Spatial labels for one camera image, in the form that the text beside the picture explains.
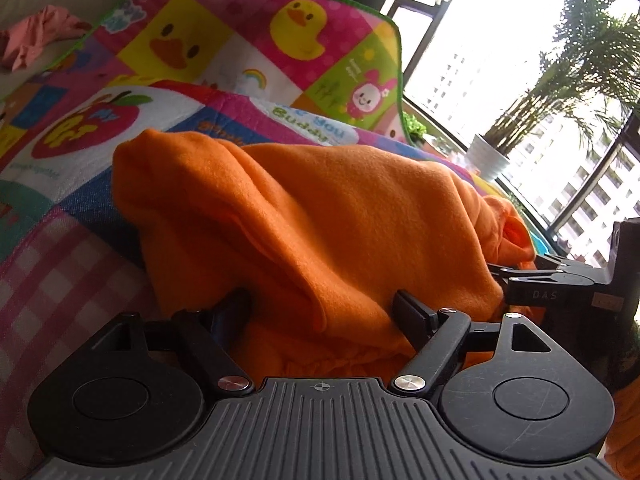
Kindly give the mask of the orange pumpkin costume garment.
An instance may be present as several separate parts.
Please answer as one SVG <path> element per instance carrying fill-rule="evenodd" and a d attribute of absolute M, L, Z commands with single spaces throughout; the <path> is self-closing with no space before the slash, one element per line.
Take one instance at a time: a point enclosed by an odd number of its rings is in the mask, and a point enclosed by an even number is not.
<path fill-rule="evenodd" d="M 250 293 L 231 354 L 255 380 L 390 379 L 413 356 L 390 319 L 398 290 L 495 321 L 504 302 L 489 266 L 535 259 L 508 200 L 439 162 L 365 145 L 145 130 L 116 148 L 112 191 L 163 315 Z"/>

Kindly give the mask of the potted palm in white pot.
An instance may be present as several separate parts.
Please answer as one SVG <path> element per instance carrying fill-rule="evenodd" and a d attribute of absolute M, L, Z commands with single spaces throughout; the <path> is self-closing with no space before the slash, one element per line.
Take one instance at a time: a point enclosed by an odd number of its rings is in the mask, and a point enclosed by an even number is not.
<path fill-rule="evenodd" d="M 540 75 L 465 153 L 487 182 L 509 166 L 509 155 L 549 118 L 574 122 L 592 145 L 596 125 L 611 130 L 615 107 L 639 114 L 639 13 L 612 13 L 617 0 L 563 0 L 552 46 L 539 55 Z"/>

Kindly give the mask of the colourful cartoon play mat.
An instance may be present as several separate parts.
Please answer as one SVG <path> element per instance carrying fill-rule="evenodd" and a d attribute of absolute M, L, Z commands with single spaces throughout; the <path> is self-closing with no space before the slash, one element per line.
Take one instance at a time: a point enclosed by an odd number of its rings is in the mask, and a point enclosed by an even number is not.
<path fill-rule="evenodd" d="M 137 228 L 117 209 L 116 148 L 145 130 L 237 146 L 412 146 L 400 42 L 345 0 L 124 0 L 63 61 L 2 103 L 1 474 L 39 454 L 32 389 L 112 315 L 161 318 Z"/>

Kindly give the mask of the pink cloth on sofa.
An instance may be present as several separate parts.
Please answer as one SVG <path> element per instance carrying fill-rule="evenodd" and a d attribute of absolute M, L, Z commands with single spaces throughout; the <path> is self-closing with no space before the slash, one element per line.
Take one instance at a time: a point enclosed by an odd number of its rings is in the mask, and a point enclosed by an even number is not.
<path fill-rule="evenodd" d="M 91 25 L 62 6 L 45 6 L 1 32 L 1 67 L 9 72 L 31 66 L 52 42 L 79 39 Z"/>

